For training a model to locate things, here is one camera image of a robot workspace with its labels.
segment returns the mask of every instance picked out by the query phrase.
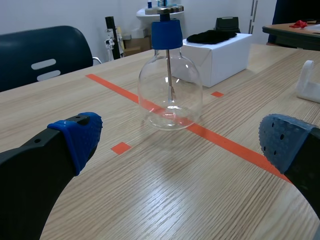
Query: chair backrest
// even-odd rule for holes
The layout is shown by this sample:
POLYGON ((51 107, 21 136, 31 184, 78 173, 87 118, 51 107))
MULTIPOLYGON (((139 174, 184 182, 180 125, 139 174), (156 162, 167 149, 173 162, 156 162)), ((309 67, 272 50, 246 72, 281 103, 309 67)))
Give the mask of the chair backrest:
POLYGON ((0 92, 35 83, 44 74, 57 76, 92 65, 84 35, 71 26, 0 35, 0 92))
POLYGON ((215 30, 240 33, 239 18, 237 16, 218 17, 215 22, 215 30))

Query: round-bottom glass flask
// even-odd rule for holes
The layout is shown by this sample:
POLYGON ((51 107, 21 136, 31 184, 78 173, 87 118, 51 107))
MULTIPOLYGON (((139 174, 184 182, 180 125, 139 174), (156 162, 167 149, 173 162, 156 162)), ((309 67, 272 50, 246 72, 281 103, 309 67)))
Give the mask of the round-bottom glass flask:
POLYGON ((199 72, 180 48, 155 50, 139 75, 141 114, 146 123, 161 130, 193 124, 201 115, 202 94, 199 72))

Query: wood grain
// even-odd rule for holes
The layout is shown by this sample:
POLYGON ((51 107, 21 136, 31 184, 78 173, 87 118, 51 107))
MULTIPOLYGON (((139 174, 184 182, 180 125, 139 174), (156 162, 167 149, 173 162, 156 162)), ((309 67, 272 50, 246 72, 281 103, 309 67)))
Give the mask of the wood grain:
MULTIPOLYGON (((137 93, 152 51, 0 93, 0 151, 48 123, 100 114, 98 149, 56 202, 42 240, 312 240, 319 220, 296 188, 187 130, 146 126, 136 103, 85 77, 96 74, 137 93), (124 142, 131 149, 111 150, 124 142)), ((296 98, 305 60, 320 52, 253 45, 248 69, 203 94, 198 122, 259 152, 269 113, 320 125, 319 104, 296 98), (213 92, 223 93, 217 98, 213 92)))

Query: white cardboard box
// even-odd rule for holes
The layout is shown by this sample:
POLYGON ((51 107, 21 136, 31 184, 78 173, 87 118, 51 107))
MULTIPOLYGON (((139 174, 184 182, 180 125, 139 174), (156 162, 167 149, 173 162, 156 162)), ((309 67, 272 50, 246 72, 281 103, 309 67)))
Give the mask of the white cardboard box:
MULTIPOLYGON (((194 62, 202 85, 212 87, 247 68, 251 37, 251 34, 237 33, 237 36, 218 44, 192 43, 184 39, 181 51, 194 62)), ((180 71, 172 75, 185 78, 180 71)))

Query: blue rubber gripper pad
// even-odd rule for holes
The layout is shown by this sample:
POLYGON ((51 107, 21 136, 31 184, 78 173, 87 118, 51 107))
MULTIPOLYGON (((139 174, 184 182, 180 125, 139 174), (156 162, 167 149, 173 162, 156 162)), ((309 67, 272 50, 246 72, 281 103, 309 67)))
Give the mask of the blue rubber gripper pad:
POLYGON ((259 140, 264 156, 284 174, 315 127, 281 114, 265 116, 259 127, 259 140))
POLYGON ((78 115, 90 116, 89 123, 81 125, 75 121, 59 120, 47 126, 49 129, 60 130, 63 133, 76 176, 86 166, 90 153, 98 145, 103 123, 101 117, 94 112, 83 112, 78 115))

